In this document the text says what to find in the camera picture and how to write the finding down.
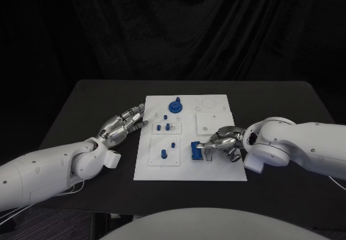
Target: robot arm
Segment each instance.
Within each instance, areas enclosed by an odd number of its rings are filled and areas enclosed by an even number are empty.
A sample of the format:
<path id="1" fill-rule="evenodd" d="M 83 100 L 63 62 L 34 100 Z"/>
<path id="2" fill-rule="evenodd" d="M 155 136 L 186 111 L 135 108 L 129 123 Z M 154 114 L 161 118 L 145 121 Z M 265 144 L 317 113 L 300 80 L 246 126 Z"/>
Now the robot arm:
<path id="1" fill-rule="evenodd" d="M 243 148 L 248 153 L 243 166 L 256 173 L 262 173 L 264 164 L 284 167 L 292 160 L 308 171 L 346 180 L 344 136 L 343 125 L 295 124 L 282 117 L 269 117 L 246 130 L 235 126 L 222 127 L 197 148 L 212 146 L 230 156 L 232 162 L 239 158 L 232 155 L 235 149 Z M 233 144 L 213 144 L 225 140 Z"/>
<path id="2" fill-rule="evenodd" d="M 86 141 L 34 151 L 0 166 L 0 211 L 56 196 L 93 178 L 104 165 L 117 167 L 121 155 L 109 148 L 148 124 L 147 121 L 135 124 L 142 112 L 144 104 L 140 104 L 114 116 Z"/>

